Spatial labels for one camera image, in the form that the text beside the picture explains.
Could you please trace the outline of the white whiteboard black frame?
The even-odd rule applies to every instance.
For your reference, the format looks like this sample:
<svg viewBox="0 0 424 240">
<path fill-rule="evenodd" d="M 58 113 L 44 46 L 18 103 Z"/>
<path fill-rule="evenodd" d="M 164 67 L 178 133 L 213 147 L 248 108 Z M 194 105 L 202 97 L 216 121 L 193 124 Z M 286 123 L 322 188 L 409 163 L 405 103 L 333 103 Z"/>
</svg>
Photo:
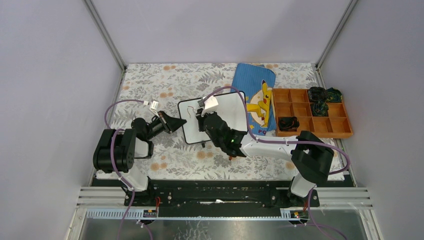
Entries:
<svg viewBox="0 0 424 240">
<path fill-rule="evenodd" d="M 244 105 L 236 92 L 223 93 L 215 96 L 218 101 L 217 115 L 226 121 L 227 125 L 238 131 L 247 131 L 247 120 Z M 181 119 L 187 121 L 182 126 L 185 142 L 189 145 L 207 142 L 210 138 L 205 132 L 199 131 L 196 112 L 200 108 L 200 98 L 180 101 L 177 105 Z"/>
</svg>

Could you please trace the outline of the black orange cloth roll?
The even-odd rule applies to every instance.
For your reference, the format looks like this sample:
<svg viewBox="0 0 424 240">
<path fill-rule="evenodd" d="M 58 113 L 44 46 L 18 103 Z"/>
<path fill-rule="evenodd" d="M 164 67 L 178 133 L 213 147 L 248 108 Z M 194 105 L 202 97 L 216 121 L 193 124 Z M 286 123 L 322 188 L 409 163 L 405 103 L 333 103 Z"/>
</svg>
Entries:
<svg viewBox="0 0 424 240">
<path fill-rule="evenodd" d="M 282 132 L 296 132 L 300 122 L 296 116 L 279 117 L 277 126 L 278 130 Z"/>
</svg>

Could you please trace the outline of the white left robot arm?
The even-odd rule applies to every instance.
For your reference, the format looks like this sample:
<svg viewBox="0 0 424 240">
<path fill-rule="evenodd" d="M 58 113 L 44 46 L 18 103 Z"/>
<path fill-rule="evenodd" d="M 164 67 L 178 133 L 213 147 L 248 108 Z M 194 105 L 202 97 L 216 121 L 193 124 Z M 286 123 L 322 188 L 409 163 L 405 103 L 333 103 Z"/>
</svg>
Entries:
<svg viewBox="0 0 424 240">
<path fill-rule="evenodd" d="M 153 156 L 152 139 L 162 132 L 171 134 L 187 121 L 171 117 L 159 111 L 151 122 L 138 117 L 127 129 L 105 129 L 93 154 L 93 167 L 107 177 L 116 177 L 129 191 L 136 192 L 136 199 L 144 206 L 152 204 L 155 192 L 149 188 L 150 178 L 136 170 L 136 159 Z"/>
</svg>

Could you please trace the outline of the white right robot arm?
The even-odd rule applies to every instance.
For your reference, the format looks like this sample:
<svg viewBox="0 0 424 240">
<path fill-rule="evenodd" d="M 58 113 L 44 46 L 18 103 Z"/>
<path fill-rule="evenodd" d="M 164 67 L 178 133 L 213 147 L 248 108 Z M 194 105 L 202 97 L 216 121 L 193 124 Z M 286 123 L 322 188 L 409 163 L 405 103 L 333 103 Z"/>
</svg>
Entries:
<svg viewBox="0 0 424 240">
<path fill-rule="evenodd" d="M 325 183 L 330 174 L 334 151 L 312 132 L 302 130 L 298 136 L 272 137 L 230 128 L 216 112 L 197 114 L 198 128 L 213 145 L 229 157 L 271 157 L 291 161 L 298 174 L 287 191 L 287 201 L 301 205 L 309 192 Z"/>
</svg>

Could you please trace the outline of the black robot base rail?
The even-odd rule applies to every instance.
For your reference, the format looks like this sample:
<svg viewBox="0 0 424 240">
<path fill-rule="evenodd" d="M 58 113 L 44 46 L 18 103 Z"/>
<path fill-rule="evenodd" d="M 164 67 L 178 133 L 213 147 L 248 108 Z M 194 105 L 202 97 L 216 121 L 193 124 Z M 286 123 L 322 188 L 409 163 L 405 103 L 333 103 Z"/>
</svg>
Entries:
<svg viewBox="0 0 424 240">
<path fill-rule="evenodd" d="M 87 216 L 134 220 L 287 220 L 309 210 L 371 210 L 363 187 L 317 187 L 311 197 L 289 195 L 287 181 L 153 180 L 147 193 L 118 186 L 82 187 L 77 200 Z"/>
</svg>

